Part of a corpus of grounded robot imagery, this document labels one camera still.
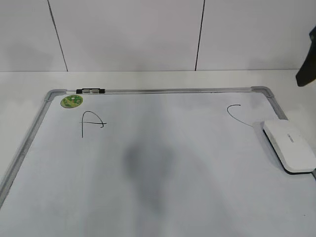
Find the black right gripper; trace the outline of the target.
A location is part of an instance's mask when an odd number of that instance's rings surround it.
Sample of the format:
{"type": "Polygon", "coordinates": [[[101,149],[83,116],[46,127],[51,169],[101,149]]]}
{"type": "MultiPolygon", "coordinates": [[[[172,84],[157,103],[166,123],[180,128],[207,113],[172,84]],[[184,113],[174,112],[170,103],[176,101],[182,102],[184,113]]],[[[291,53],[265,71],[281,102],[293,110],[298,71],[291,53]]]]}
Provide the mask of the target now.
{"type": "Polygon", "coordinates": [[[311,46],[306,59],[296,74],[296,82],[299,87],[306,86],[312,81],[316,80],[316,28],[314,27],[309,37],[311,46]]]}

